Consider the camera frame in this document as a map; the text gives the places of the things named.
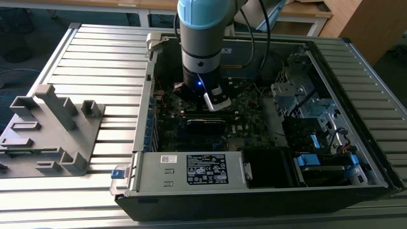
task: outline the wire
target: wire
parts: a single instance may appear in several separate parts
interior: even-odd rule
[[[289,111],[288,116],[292,115],[292,113],[304,105],[304,103],[311,99],[312,95],[316,93],[316,89],[313,89],[309,94],[307,94],[305,98],[303,99],[303,101],[300,101],[300,103],[292,108],[292,110]]]
[[[336,133],[337,133],[340,130],[345,130],[345,129],[344,129],[343,127],[339,127],[339,128],[336,128],[336,130],[333,131],[333,134],[332,134],[331,139],[329,139],[328,147],[327,147],[327,149],[325,149],[325,153],[327,153],[327,154],[331,152],[331,147],[332,147],[332,144],[333,144],[335,135],[336,135]]]
[[[269,50],[269,40],[271,40],[271,29],[269,29],[269,21],[268,21],[268,15],[267,15],[267,10],[265,10],[265,6],[264,6],[264,2],[263,0],[259,0],[260,6],[261,6],[261,11],[263,11],[263,15],[264,15],[264,20],[265,20],[265,26],[267,26],[267,41],[265,41],[265,52],[264,52],[264,57],[263,57],[263,61],[259,67],[259,71],[255,75],[255,77],[252,78],[252,80],[249,82],[247,82],[245,84],[243,84],[235,91],[235,93],[231,95],[231,98],[237,97],[237,95],[244,91],[244,89],[256,82],[257,78],[260,77],[260,73],[263,71],[264,65],[265,65],[265,61],[267,61],[267,54],[268,54],[268,50]]]
[[[259,98],[259,105],[261,104],[261,96],[263,96],[263,92],[265,91],[267,88],[263,89],[261,93],[260,93],[260,98]]]
[[[243,12],[243,9],[240,9],[240,13],[241,13],[241,16],[243,16],[244,21],[245,21],[247,29],[248,29],[248,32],[249,32],[249,37],[251,37],[251,39],[252,39],[252,53],[251,53],[248,62],[241,66],[241,68],[245,68],[245,67],[251,64],[251,62],[252,62],[252,60],[253,60],[253,56],[255,56],[255,36],[253,36],[253,32],[252,32],[252,30],[251,30],[251,28],[249,28],[249,23],[248,23],[245,14],[244,14],[244,12]]]
[[[264,88],[263,91],[260,92],[259,105],[260,105],[260,102],[261,102],[263,92],[265,91],[265,89],[267,89],[267,88]],[[275,132],[275,131],[269,128],[269,126],[267,125],[267,122],[265,122],[265,121],[264,121],[264,125],[267,126],[267,128],[268,128],[276,135],[285,137],[285,135],[283,135],[283,134]]]
[[[176,30],[177,21],[178,21],[178,17],[177,17],[177,13],[176,13],[176,16],[173,17],[173,33],[176,34],[177,42],[180,42],[180,37],[178,37],[178,34],[177,34],[177,30]]]
[[[249,37],[252,39],[251,56],[249,56],[249,59],[248,59],[248,61],[247,61],[247,63],[244,65],[221,65],[220,67],[223,69],[241,69],[241,68],[245,68],[251,64],[251,62],[253,60],[253,56],[255,56],[255,36],[253,36],[253,32],[252,32],[252,30],[249,28],[249,23],[248,23],[248,20],[247,20],[247,16],[245,16],[245,14],[243,12],[243,9],[240,9],[240,13],[241,13],[244,21],[245,21],[247,29],[248,29],[248,32],[249,32]]]
[[[340,153],[344,153],[344,150],[351,147],[351,140],[347,138],[345,135],[343,135],[343,138],[347,140],[347,144],[339,150]]]
[[[276,134],[276,135],[279,135],[279,136],[283,136],[283,137],[285,137],[285,135],[283,135],[283,134],[280,134],[280,133],[277,133],[277,132],[275,132],[271,128],[269,128],[269,126],[267,125],[267,123],[264,122],[264,125],[267,126],[267,128]]]
[[[16,68],[16,69],[9,69],[9,70],[5,70],[5,71],[0,72],[0,75],[4,74],[4,73],[8,73],[10,71],[32,71],[32,72],[36,72],[37,74],[40,74],[38,70],[29,69],[29,68]]]
[[[4,99],[14,99],[14,97],[6,97],[6,96],[2,96],[2,95],[0,95],[0,98],[4,98]]]
[[[253,85],[255,85],[255,89],[257,90],[257,92],[259,92],[259,94],[260,94],[260,97],[261,97],[261,92],[260,92],[260,90],[259,90],[259,88],[257,88],[257,85],[253,83]]]

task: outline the blue latch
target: blue latch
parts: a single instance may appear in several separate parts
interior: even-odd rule
[[[351,160],[352,160],[353,165],[359,164],[359,159],[357,159],[356,155],[351,155]]]
[[[303,154],[297,157],[299,166],[320,166],[316,154]]]
[[[113,169],[113,170],[112,170],[112,173],[110,173],[110,175],[109,175],[109,177],[110,177],[112,179],[124,179],[124,173],[125,173],[124,170]]]
[[[316,135],[311,135],[311,139],[313,141],[313,145],[315,145],[315,148],[320,148],[320,145],[319,145],[319,142],[317,142],[317,138],[316,138]]]

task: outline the warning label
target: warning label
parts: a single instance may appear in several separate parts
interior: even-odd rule
[[[228,184],[224,154],[187,155],[187,174],[189,185]]]

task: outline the black cable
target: black cable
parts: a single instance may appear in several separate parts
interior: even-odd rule
[[[305,98],[303,99],[303,101],[300,101],[300,103],[292,108],[292,110],[289,111],[288,117],[292,115],[292,113],[304,105],[304,103],[311,99],[312,95],[316,93],[316,90],[313,89],[309,94],[307,94]]]
[[[325,148],[325,153],[327,153],[327,154],[329,154],[329,152],[331,152],[331,147],[332,147],[332,144],[333,144],[335,135],[336,135],[336,133],[337,133],[340,130],[345,130],[345,129],[344,129],[343,127],[337,127],[336,130],[333,131],[333,134],[332,134],[331,139],[329,139],[328,147]]]
[[[173,33],[176,34],[177,42],[180,42],[180,37],[178,37],[178,34],[177,34],[177,30],[176,30],[177,19],[178,19],[178,17],[177,17],[177,13],[176,13],[176,15],[173,17]]]
[[[248,62],[241,66],[241,68],[245,68],[245,67],[249,65],[249,63],[252,62],[253,56],[255,56],[255,36],[253,36],[253,32],[252,32],[252,30],[251,30],[251,28],[249,28],[249,23],[248,23],[245,14],[244,14],[244,12],[243,12],[243,9],[240,9],[240,13],[241,13],[241,16],[243,16],[244,21],[245,21],[247,29],[248,29],[248,32],[249,32],[249,37],[251,37],[251,39],[252,39],[252,53],[251,53]]]
[[[269,40],[271,40],[271,29],[269,29],[269,21],[268,21],[268,15],[267,15],[267,10],[265,10],[265,6],[263,3],[263,0],[259,0],[260,6],[261,6],[261,11],[263,11],[263,15],[264,15],[264,20],[265,20],[265,27],[267,27],[267,41],[265,41],[265,52],[264,52],[264,57],[263,57],[263,62],[261,65],[259,67],[259,71],[255,75],[255,77],[252,78],[251,81],[248,81],[245,84],[243,84],[236,90],[235,92],[231,94],[231,98],[236,98],[237,95],[244,91],[244,89],[256,82],[256,80],[260,77],[260,73],[263,71],[264,65],[265,65],[265,61],[267,61],[267,54],[268,54],[268,50],[269,50]]]

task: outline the metal case frame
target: metal case frame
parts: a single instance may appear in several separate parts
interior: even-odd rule
[[[162,41],[168,38],[172,38],[172,35],[162,34]],[[233,37],[225,37],[225,40],[235,39]],[[117,195],[114,198],[116,203],[133,220],[197,220],[325,213],[337,211],[359,202],[385,195],[389,196],[405,189],[315,43],[291,39],[271,39],[271,42],[303,43],[307,46],[313,66],[337,107],[344,112],[348,126],[352,132],[357,134],[357,141],[360,140],[387,184],[368,187],[256,189],[247,192],[233,190],[203,191],[200,194],[192,192],[141,193],[137,190],[144,153],[137,151],[136,161],[133,162],[133,165],[136,165],[134,173],[132,174],[134,178],[129,179],[129,189],[125,194]],[[140,141],[142,137],[144,135],[136,134],[134,142]],[[345,198],[333,198],[344,193]]]

